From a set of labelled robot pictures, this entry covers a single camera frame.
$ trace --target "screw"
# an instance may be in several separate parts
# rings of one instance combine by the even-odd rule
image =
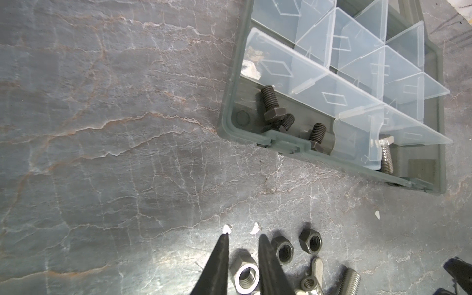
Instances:
[[[356,295],[360,282],[361,275],[359,275],[354,269],[346,269],[338,295]]]
[[[382,135],[379,139],[382,147],[382,160],[380,161],[380,171],[387,174],[393,173],[392,154],[390,152],[390,145],[393,143],[393,136]]]
[[[317,152],[323,152],[321,147],[321,142],[323,141],[324,135],[326,133],[326,126],[322,123],[316,123],[313,126],[312,132],[310,133],[309,141],[312,142],[312,150]]]
[[[282,133],[287,133],[287,131],[289,130],[289,128],[292,126],[294,122],[295,122],[295,116],[292,114],[287,114],[285,119],[277,123],[274,123],[272,125],[272,129],[278,130]]]
[[[264,119],[266,122],[275,123],[285,119],[287,116],[287,110],[278,106],[277,96],[272,85],[264,86],[261,89],[262,101],[266,112],[264,113]]]

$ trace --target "stone countertop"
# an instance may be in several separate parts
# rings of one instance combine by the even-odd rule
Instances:
[[[0,294],[188,294],[224,225],[230,254],[256,260],[259,234],[281,230],[298,284],[306,223],[323,237],[325,291],[343,265],[361,273],[359,294],[453,290],[442,264],[472,261],[470,25],[446,0],[421,1],[455,142],[433,196],[218,137],[243,4],[1,5]]]

